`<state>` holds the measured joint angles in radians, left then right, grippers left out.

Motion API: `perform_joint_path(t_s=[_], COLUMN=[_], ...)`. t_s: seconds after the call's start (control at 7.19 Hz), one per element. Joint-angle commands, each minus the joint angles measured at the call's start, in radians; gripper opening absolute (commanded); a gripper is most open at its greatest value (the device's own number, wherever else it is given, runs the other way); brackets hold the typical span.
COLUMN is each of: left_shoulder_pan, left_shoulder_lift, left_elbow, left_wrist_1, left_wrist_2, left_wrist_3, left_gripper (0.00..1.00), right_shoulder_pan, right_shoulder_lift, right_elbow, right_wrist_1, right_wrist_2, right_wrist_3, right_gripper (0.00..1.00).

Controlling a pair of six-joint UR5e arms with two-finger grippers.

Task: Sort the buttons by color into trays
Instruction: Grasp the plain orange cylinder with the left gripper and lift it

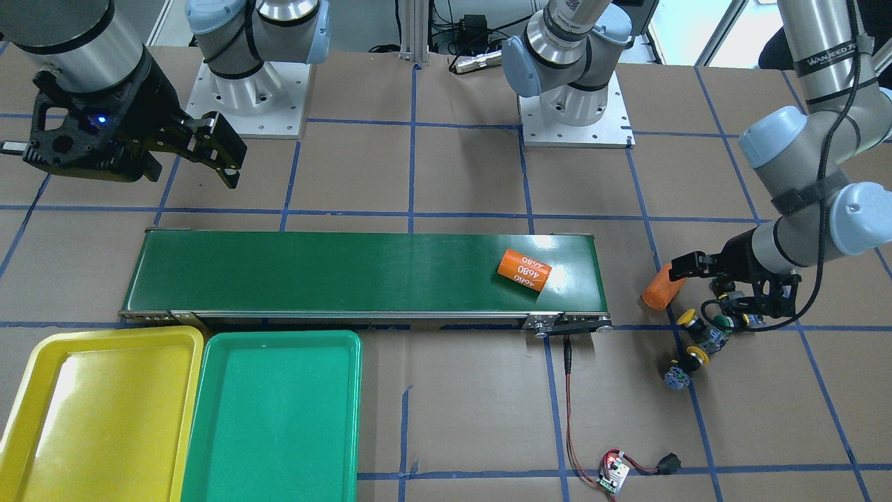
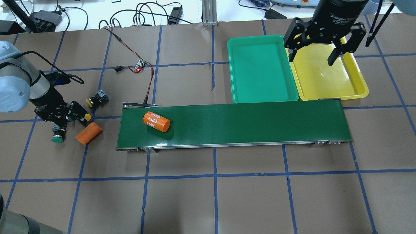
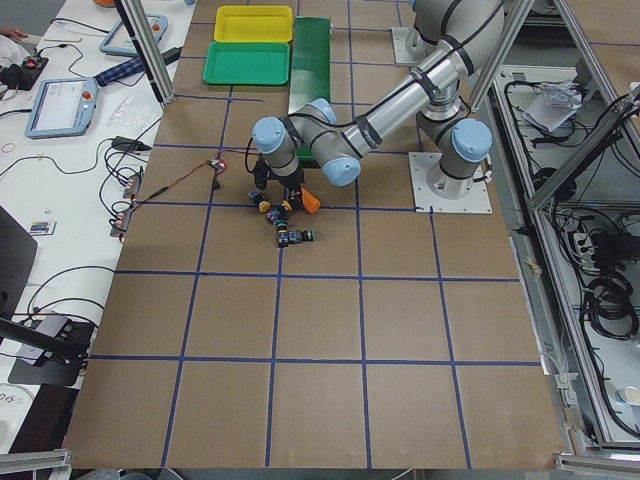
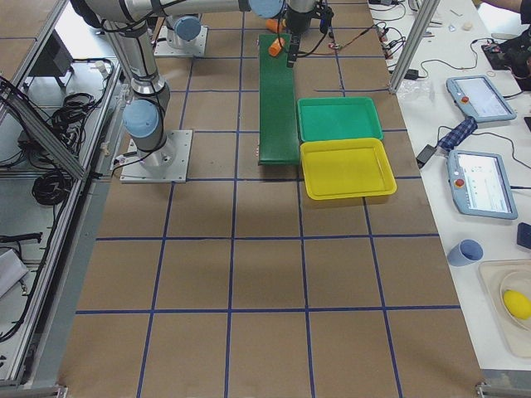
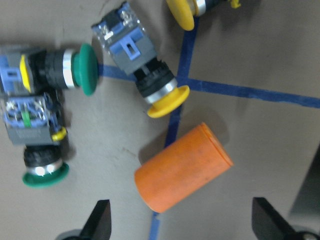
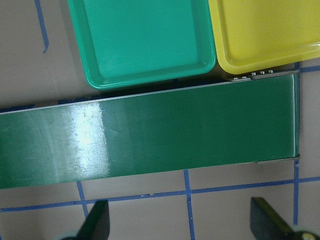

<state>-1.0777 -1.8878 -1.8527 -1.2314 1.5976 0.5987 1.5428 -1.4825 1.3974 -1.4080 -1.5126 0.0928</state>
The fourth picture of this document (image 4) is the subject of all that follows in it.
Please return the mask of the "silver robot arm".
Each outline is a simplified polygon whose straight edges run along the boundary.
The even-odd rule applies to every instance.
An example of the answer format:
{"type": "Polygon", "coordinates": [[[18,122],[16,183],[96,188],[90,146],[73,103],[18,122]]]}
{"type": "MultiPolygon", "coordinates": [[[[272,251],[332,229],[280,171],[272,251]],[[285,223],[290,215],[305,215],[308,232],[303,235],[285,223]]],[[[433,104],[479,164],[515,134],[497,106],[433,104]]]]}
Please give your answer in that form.
{"type": "Polygon", "coordinates": [[[169,86],[159,74],[146,23],[130,29],[113,22],[103,28],[117,41],[120,62],[130,73],[132,98],[123,111],[123,125],[136,146],[140,162],[159,167],[172,160],[173,149],[164,131],[169,86]]]}

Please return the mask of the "arm white baseplate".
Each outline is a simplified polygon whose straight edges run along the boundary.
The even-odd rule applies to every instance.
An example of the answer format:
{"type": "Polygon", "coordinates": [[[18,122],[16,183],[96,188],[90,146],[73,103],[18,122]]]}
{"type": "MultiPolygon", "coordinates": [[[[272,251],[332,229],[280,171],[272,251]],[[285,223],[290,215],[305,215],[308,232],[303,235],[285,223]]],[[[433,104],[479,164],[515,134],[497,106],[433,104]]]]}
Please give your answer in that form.
{"type": "Polygon", "coordinates": [[[134,155],[120,163],[122,183],[186,182],[192,130],[170,130],[166,134],[164,146],[149,155],[138,152],[134,140],[129,140],[128,150],[134,155]]]}
{"type": "Polygon", "coordinates": [[[167,17],[155,42],[154,54],[160,58],[204,57],[207,44],[207,26],[199,16],[167,17]]]}

